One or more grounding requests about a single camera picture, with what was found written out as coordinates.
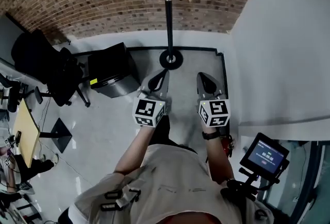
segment person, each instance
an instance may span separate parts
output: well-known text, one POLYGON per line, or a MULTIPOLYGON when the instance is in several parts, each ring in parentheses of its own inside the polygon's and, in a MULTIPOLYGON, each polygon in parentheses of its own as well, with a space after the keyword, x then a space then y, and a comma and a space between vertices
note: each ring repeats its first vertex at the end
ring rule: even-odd
POLYGON ((203 122, 202 128, 209 169, 193 149, 169 139, 165 115, 156 128, 142 126, 114 172, 76 198, 69 207, 71 222, 254 223, 254 212, 262 209, 266 220, 258 223, 272 223, 272 213, 260 202, 246 200, 241 212, 222 197, 233 169, 216 129, 203 122))
POLYGON ((52 160, 32 159, 31 167, 28 168, 21 154, 13 155, 8 147, 0 147, 0 191, 16 193, 19 191, 17 185, 25 183, 39 173, 52 169, 58 163, 58 155, 52 160))

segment black pole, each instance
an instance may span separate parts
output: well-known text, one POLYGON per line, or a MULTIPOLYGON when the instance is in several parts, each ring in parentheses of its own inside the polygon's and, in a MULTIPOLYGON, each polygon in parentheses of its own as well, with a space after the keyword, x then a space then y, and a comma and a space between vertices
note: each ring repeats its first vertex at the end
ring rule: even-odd
POLYGON ((172 0, 165 0, 165 11, 168 49, 160 55, 159 62, 162 67, 175 70, 182 65, 184 59, 179 51, 173 49, 172 0))

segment digital display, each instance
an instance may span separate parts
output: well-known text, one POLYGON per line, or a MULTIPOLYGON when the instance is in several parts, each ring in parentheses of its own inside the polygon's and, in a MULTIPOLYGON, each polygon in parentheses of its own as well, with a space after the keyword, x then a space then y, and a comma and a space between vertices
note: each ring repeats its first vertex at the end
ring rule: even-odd
POLYGON ((275 173, 283 158, 282 153, 259 140, 248 159, 267 171, 275 173))

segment tiled floor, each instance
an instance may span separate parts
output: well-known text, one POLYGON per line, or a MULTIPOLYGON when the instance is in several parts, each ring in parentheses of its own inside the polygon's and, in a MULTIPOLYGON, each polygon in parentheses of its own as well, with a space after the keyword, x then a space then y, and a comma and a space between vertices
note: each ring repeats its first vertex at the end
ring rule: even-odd
MULTIPOLYGON (((160 50, 131 52, 142 78, 161 69, 160 53, 160 50)), ((196 75, 206 72, 223 80, 221 57, 206 51, 182 51, 182 54, 183 65, 170 72, 170 138, 179 144, 189 145, 205 159, 200 119, 196 112, 196 75)), ((131 116, 135 92, 118 98, 109 98, 90 89, 85 93, 91 101, 90 108, 86 108, 77 96, 73 97, 71 106, 60 108, 54 100, 49 104, 43 131, 50 131, 60 117, 73 137, 65 152, 60 154, 58 165, 31 180, 36 192, 32 198, 42 211, 43 221, 56 221, 77 195, 96 184, 105 174, 111 173, 139 129, 131 116)), ((28 99, 32 115, 41 127, 46 102, 45 99, 42 105, 38 105, 33 97, 28 99)), ((49 139, 42 139, 41 147, 41 153, 48 158, 51 158, 52 151, 57 152, 49 139)), ((39 156, 39 151, 38 144, 36 156, 39 156)))

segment shoe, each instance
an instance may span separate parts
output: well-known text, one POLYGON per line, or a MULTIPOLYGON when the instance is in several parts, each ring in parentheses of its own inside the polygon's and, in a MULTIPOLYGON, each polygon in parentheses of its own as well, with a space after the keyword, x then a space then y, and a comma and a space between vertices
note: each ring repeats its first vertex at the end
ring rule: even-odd
POLYGON ((43 154, 43 155, 39 158, 39 160, 40 160, 41 162, 46 161, 46 156, 43 154))
POLYGON ((59 160, 58 154, 56 153, 55 155, 53 155, 52 157, 52 162, 54 163, 54 166, 57 165, 59 160))

